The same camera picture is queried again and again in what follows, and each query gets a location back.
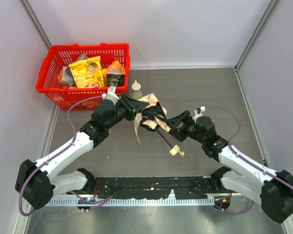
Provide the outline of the cream folding umbrella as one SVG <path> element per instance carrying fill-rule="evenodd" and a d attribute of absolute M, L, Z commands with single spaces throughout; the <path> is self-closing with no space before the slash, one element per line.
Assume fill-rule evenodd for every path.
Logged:
<path fill-rule="evenodd" d="M 173 128 L 170 127 L 167 123 L 166 108 L 161 105 L 155 94 L 151 93 L 149 95 L 143 96 L 138 99 L 138 101 L 146 102 L 147 106 L 143 108 L 141 112 L 137 113 L 136 117 L 134 118 L 134 131 L 137 137 L 137 142 L 142 145 L 138 136 L 138 129 L 141 126 L 148 131 L 157 132 L 171 147 L 169 153 L 172 156 L 175 156 L 178 153 L 184 157 L 184 151 L 182 151 L 178 145 L 171 146 L 170 142 L 167 141 L 167 139 L 159 131 L 159 128 L 161 128 L 168 133 Z"/>

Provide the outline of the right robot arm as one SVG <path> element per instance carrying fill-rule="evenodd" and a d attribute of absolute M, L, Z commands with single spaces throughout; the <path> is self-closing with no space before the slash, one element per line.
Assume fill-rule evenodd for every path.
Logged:
<path fill-rule="evenodd" d="M 261 206 L 274 222 L 283 223 L 293 214 L 293 176 L 276 171 L 243 154 L 231 140 L 217 134 L 211 118 L 201 109 L 192 117 L 189 111 L 166 120 L 169 134 L 179 141 L 187 137 L 202 145 L 204 153 L 223 164 L 218 170 L 221 186 L 240 193 Z"/>

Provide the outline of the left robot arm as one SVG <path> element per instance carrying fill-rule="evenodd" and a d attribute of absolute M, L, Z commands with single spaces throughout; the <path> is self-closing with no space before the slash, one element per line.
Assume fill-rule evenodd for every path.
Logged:
<path fill-rule="evenodd" d="M 52 197 L 67 192 L 90 193 L 95 188 L 95 177 L 84 168 L 73 173 L 59 173 L 83 154 L 91 151 L 108 137 L 108 131 L 123 119 L 132 121 L 149 105 L 148 102 L 131 99 L 126 95 L 117 97 L 108 93 L 101 100 L 89 120 L 67 143 L 49 155 L 21 165 L 15 185 L 19 196 L 19 211 L 25 199 L 33 209 L 44 207 Z"/>

